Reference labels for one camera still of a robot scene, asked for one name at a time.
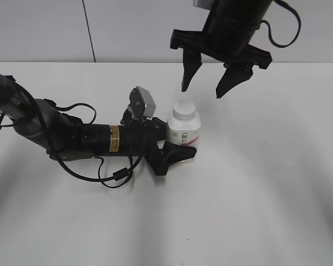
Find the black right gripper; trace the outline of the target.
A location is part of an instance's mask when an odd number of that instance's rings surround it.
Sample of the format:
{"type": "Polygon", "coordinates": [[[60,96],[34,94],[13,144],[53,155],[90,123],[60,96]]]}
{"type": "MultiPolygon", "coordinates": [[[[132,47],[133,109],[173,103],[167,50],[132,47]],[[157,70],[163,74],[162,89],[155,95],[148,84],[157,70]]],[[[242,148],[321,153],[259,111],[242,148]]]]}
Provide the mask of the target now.
{"type": "Polygon", "coordinates": [[[249,44],[271,1],[212,1],[201,31],[173,30],[172,49],[183,49],[181,91],[186,92],[192,78],[202,66],[201,53],[227,64],[216,87],[222,98],[253,75],[253,64],[267,69],[272,62],[268,51],[249,44]]]}

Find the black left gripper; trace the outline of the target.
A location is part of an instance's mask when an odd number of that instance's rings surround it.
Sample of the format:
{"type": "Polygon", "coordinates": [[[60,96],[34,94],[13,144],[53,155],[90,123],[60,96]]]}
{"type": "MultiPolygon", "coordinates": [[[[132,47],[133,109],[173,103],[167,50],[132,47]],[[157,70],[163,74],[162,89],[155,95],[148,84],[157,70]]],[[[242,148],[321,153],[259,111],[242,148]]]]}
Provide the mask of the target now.
{"type": "Polygon", "coordinates": [[[168,167],[196,155],[196,148],[165,141],[166,122],[154,117],[126,125],[83,124],[78,127],[80,151],[94,156],[141,156],[157,176],[165,176],[168,167]]]}

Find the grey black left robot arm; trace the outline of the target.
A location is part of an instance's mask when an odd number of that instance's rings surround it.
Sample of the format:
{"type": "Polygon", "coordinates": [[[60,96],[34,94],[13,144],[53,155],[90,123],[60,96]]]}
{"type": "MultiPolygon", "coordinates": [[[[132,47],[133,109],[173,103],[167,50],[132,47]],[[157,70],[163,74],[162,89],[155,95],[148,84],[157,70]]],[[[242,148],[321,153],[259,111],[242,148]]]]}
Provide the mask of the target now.
{"type": "Polygon", "coordinates": [[[171,165],[193,158],[196,148],[168,141],[167,125],[154,116],[155,108],[150,92],[137,86],[119,125],[84,123],[68,115],[68,108],[35,99],[14,77],[0,74],[0,116],[8,117],[16,133],[44,148],[61,166],[94,157],[135,156],[164,176],[171,165]]]}

